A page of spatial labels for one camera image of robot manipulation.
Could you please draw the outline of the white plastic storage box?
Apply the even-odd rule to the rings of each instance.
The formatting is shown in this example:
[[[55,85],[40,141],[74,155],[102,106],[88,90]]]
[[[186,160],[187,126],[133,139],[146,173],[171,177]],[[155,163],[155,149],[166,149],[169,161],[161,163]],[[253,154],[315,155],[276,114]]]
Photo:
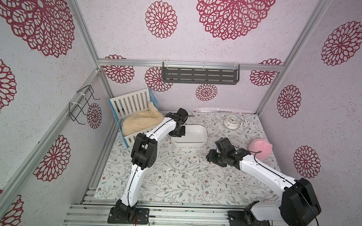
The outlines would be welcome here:
[[[185,125],[184,136],[171,137],[174,146],[181,148],[200,148],[207,142],[207,139],[207,130],[202,125]]]

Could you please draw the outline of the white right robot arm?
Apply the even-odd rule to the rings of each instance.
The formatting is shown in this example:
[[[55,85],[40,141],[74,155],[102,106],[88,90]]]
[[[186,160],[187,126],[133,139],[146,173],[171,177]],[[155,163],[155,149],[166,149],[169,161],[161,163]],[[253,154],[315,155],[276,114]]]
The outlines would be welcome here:
[[[237,148],[226,137],[215,142],[217,148],[206,156],[221,167],[232,166],[246,172],[273,190],[279,200],[273,203],[253,201],[242,211],[229,211],[231,226],[273,226],[274,221],[288,226],[310,226],[321,207],[312,184],[305,178],[294,179],[261,162],[259,152]]]

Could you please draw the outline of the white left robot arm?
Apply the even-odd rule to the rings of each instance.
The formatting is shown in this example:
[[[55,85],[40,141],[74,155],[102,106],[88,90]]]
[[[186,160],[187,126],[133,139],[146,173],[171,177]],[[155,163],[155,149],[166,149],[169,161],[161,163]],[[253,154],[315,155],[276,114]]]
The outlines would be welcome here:
[[[143,179],[157,159],[158,143],[167,135],[185,136],[184,124],[187,119],[188,112],[180,108],[176,113],[167,113],[163,121],[150,132],[137,135],[131,152],[132,169],[129,181],[115,205],[119,215],[128,220],[133,218]]]

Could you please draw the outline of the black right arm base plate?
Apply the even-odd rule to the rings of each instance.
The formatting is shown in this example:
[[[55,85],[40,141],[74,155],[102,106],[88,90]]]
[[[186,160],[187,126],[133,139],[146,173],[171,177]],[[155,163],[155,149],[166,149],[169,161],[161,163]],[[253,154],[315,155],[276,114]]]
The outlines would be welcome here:
[[[269,221],[260,221],[252,214],[251,208],[258,202],[253,201],[243,211],[228,211],[230,226],[271,226]]]

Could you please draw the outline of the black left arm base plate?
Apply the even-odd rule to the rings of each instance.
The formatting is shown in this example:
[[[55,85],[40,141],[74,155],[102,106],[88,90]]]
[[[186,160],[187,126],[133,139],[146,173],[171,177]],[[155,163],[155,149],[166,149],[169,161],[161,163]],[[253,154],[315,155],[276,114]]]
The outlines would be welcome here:
[[[149,208],[128,207],[118,200],[110,209],[107,222],[109,224],[138,224],[146,225],[150,215]]]

